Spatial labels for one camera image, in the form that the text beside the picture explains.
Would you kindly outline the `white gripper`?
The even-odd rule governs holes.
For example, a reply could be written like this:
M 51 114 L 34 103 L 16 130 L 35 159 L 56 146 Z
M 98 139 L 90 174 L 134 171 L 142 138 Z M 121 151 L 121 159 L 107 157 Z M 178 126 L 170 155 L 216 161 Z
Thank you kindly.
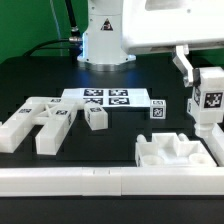
M 124 0 L 122 47 L 129 54 L 173 48 L 173 63 L 185 87 L 194 82 L 189 48 L 224 42 L 224 0 Z

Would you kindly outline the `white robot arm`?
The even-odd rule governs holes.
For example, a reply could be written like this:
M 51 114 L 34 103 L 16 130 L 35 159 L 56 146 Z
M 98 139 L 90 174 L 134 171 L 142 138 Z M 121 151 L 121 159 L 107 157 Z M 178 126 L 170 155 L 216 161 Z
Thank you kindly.
M 88 0 L 80 64 L 112 71 L 138 55 L 171 52 L 184 85 L 199 76 L 186 55 L 224 47 L 224 0 Z

